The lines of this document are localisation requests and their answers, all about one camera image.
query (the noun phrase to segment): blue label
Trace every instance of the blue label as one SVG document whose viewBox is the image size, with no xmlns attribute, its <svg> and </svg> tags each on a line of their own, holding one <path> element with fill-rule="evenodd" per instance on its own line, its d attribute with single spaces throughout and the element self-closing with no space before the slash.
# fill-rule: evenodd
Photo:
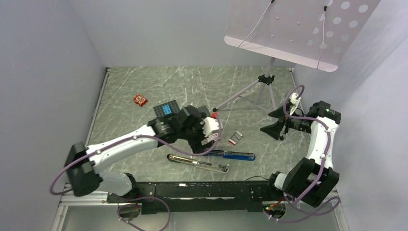
<svg viewBox="0 0 408 231">
<path fill-rule="evenodd" d="M 166 115 L 171 114 L 170 106 L 168 104 L 163 106 L 163 111 Z"/>
</svg>

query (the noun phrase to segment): white cable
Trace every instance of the white cable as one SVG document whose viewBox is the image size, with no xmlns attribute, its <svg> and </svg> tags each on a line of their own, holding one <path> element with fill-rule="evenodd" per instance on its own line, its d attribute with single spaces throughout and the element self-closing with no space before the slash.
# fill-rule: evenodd
<svg viewBox="0 0 408 231">
<path fill-rule="evenodd" d="M 259 24 L 259 22 L 262 20 L 262 18 L 264 17 L 265 13 L 266 13 L 267 10 L 269 9 L 269 6 L 271 6 L 272 3 L 273 3 L 273 1 L 269 3 L 269 5 L 268 5 L 267 8 L 265 9 L 264 13 L 262 14 L 261 18 L 260 18 L 260 19 L 258 20 L 258 22 L 256 23 L 254 29 L 249 33 L 249 35 L 248 35 L 246 38 L 244 38 L 244 40 L 238 45 L 237 48 L 239 48 L 239 47 L 243 44 L 243 42 L 255 31 L 256 27 L 257 27 L 258 24 Z"/>
<path fill-rule="evenodd" d="M 322 39 L 322 42 L 321 42 L 321 48 L 320 48 L 320 54 L 319 54 L 319 61 L 318 61 L 318 66 L 316 67 L 316 69 L 319 68 L 320 58 L 321 58 L 321 52 L 322 52 L 322 50 L 323 50 L 323 48 L 324 48 L 324 25 L 325 25 L 325 24 L 326 24 L 326 11 L 324 11 L 324 13 L 323 13 L 323 39 Z"/>
</svg>

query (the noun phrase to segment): red toy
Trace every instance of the red toy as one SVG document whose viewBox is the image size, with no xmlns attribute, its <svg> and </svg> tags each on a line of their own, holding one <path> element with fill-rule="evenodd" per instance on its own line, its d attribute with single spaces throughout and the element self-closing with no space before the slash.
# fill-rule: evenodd
<svg viewBox="0 0 408 231">
<path fill-rule="evenodd" d="M 133 101 L 136 104 L 139 104 L 140 107 L 143 107 L 143 105 L 145 105 L 147 103 L 147 99 L 144 96 L 139 95 L 139 94 L 137 94 L 135 97 L 133 97 Z"/>
</svg>

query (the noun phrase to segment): gray marble surface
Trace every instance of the gray marble surface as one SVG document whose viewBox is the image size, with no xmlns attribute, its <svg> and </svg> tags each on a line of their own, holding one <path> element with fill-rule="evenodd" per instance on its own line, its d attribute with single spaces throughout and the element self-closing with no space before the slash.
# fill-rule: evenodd
<svg viewBox="0 0 408 231">
<path fill-rule="evenodd" d="M 127 134 L 155 118 L 153 107 L 177 100 L 180 108 L 187 105 L 206 105 L 209 109 L 222 103 L 263 74 L 264 67 L 251 66 L 191 66 L 191 67 L 115 67 L 110 69 L 102 93 L 89 144 L 97 144 Z M 275 67 L 273 83 L 276 103 L 282 105 L 284 96 L 293 88 L 287 67 Z M 255 100 L 260 84 L 242 94 Z M 142 94 L 148 102 L 140 107 L 133 102 Z M 268 92 L 264 91 L 261 106 L 271 108 Z M 137 181 L 206 181 L 245 180 L 261 175 L 269 177 L 280 171 L 288 173 L 306 155 L 310 137 L 290 131 L 284 141 L 276 141 L 261 132 L 263 126 L 276 119 L 254 107 L 249 101 L 237 98 L 225 105 L 219 117 L 224 125 L 218 149 L 252 152 L 255 161 L 228 160 L 222 157 L 193 157 L 206 162 L 229 165 L 229 173 L 219 174 L 196 167 L 169 162 L 167 154 L 178 154 L 168 147 L 144 151 L 111 166 L 109 170 L 131 173 Z M 228 139 L 236 131 L 243 138 L 233 146 Z M 190 151 L 186 141 L 175 146 Z"/>
</svg>

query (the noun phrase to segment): tripod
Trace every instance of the tripod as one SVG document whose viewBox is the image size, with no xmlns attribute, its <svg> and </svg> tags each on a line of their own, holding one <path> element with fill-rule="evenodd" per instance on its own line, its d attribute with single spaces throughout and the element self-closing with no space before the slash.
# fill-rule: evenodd
<svg viewBox="0 0 408 231">
<path fill-rule="evenodd" d="M 272 77 L 270 76 L 270 72 L 272 71 L 272 67 L 273 67 L 273 64 L 275 63 L 275 60 L 276 60 L 276 59 L 275 59 L 274 57 L 271 57 L 271 58 L 270 58 L 270 61 L 269 61 L 269 64 L 268 64 L 268 67 L 267 67 L 265 73 L 264 73 L 263 75 L 259 76 L 259 77 L 258 77 L 258 80 L 255 80 L 253 83 L 251 83 L 250 85 L 248 85 L 246 88 L 242 89 L 241 91 L 239 91 L 238 93 L 236 93 L 235 95 L 233 95 L 231 98 L 229 98 L 229 99 L 227 99 L 226 101 L 224 101 L 222 104 L 220 104 L 220 105 L 218 105 L 217 107 L 213 108 L 213 112 L 218 111 L 222 106 L 224 106 L 225 104 L 231 102 L 232 100 L 234 100 L 234 99 L 237 98 L 237 97 L 240 97 L 240 98 L 242 98 L 242 99 L 245 99 L 245 100 L 248 100 L 248 101 L 250 101 L 250 102 L 253 102 L 255 107 L 260 108 L 260 109 L 263 109 L 263 110 L 265 110 L 267 113 L 269 113 L 269 112 L 275 110 L 275 109 L 276 109 L 276 103 L 275 103 L 275 98 L 273 97 L 273 89 L 272 89 L 272 85 L 271 85 L 272 82 L 273 82 L 273 80 L 275 79 L 275 76 L 272 76 Z M 244 93 L 245 91 L 249 90 L 250 88 L 252 88 L 253 86 L 255 86 L 257 83 L 262 83 L 262 86 L 261 86 L 261 89 L 259 90 L 258 97 L 257 97 L 256 101 L 253 101 L 253 100 L 250 100 L 250 99 L 248 99 L 248 98 L 245 98 L 245 97 L 241 96 L 242 93 Z M 261 106 L 258 105 L 258 103 L 259 103 L 259 101 L 260 101 L 260 99 L 261 99 L 262 93 L 263 93 L 263 91 L 264 91 L 265 85 L 267 85 L 268 88 L 269 88 L 270 100 L 272 101 L 272 106 L 273 106 L 272 110 L 267 109 L 267 108 L 264 108 L 264 107 L 261 107 Z"/>
</svg>

